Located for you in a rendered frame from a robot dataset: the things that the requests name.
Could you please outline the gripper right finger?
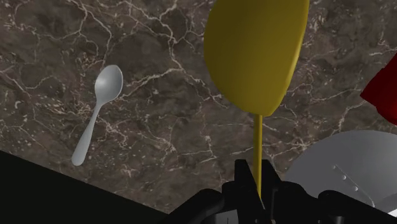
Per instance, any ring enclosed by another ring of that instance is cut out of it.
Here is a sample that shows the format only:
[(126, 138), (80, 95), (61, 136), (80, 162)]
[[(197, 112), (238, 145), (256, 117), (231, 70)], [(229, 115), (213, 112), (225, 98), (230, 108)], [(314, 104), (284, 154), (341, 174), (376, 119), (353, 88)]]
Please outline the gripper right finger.
[(397, 224), (397, 218), (335, 190), (317, 198), (282, 181), (272, 164), (261, 164), (261, 199), (276, 224)]

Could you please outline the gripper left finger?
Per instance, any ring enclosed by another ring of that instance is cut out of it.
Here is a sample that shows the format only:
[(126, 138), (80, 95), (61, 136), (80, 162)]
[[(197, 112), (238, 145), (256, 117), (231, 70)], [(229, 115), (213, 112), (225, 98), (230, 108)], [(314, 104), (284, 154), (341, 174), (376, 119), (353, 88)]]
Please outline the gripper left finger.
[(219, 192), (200, 190), (160, 221), (160, 224), (267, 224), (267, 212), (247, 162), (237, 159), (234, 180)]

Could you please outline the yellow spatula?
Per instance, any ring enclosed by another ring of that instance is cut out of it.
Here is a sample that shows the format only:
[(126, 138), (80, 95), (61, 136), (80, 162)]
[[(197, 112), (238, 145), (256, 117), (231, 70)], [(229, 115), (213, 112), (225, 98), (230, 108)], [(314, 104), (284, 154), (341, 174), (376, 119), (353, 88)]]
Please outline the yellow spatula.
[(204, 60), (218, 90), (254, 116), (253, 177), (261, 192), (262, 123), (280, 106), (303, 43), (310, 0), (215, 0)]

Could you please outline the grey plate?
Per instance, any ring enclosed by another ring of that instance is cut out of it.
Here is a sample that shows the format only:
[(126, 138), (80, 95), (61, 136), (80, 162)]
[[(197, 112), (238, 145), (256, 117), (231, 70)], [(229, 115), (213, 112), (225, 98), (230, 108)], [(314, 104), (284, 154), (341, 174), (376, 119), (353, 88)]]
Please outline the grey plate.
[(397, 134), (352, 130), (306, 149), (286, 171), (313, 197), (335, 190), (397, 217)]

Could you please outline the red object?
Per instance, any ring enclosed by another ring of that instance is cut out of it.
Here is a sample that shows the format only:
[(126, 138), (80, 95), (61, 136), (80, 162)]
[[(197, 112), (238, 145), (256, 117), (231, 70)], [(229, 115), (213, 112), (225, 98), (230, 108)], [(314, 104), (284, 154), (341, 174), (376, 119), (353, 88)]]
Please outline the red object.
[(360, 97), (397, 125), (397, 53), (367, 84)]

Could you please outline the grey spoon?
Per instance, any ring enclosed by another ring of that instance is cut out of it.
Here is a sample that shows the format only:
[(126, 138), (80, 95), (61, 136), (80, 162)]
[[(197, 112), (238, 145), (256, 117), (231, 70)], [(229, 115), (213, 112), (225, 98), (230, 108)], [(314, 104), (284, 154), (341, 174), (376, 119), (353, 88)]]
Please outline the grey spoon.
[(116, 99), (121, 93), (122, 88), (123, 73), (117, 65), (108, 65), (99, 73), (94, 85), (96, 104), (90, 121), (82, 133), (71, 157), (73, 165), (79, 166), (84, 162), (100, 109), (106, 103)]

